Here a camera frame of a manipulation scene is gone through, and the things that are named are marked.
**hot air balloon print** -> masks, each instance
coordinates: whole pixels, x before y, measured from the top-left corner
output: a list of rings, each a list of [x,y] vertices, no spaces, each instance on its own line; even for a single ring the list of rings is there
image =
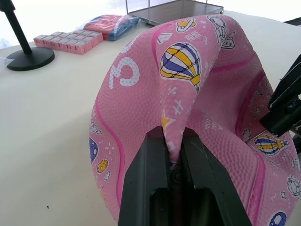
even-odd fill
[[[163,54],[160,73],[163,78],[190,81],[198,93],[202,73],[201,57],[191,44],[176,43]]]
[[[261,134],[254,142],[258,149],[268,156],[277,154],[283,147],[288,145],[287,141],[276,140],[274,137],[266,134]]]

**white table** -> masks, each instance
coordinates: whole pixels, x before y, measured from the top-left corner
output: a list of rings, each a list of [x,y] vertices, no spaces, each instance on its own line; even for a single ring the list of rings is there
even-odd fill
[[[241,24],[275,88],[301,54],[301,28],[235,12],[224,14]],[[55,60],[43,68],[5,69],[0,74],[2,226],[116,226],[92,174],[89,120],[113,60],[148,28],[105,41],[83,56],[55,51]],[[1,49],[0,57],[18,49]],[[301,222],[297,212],[292,226]]]

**star print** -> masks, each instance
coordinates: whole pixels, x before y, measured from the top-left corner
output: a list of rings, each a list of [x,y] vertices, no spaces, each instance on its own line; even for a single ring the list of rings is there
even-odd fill
[[[281,198],[282,198],[282,199],[286,199],[286,197],[285,197],[285,192],[283,192],[283,191],[281,191]]]
[[[163,127],[164,136],[166,136],[166,127],[169,126],[174,121],[175,121],[175,119],[167,118],[165,116],[165,110],[163,110],[163,113],[162,113],[162,127]]]

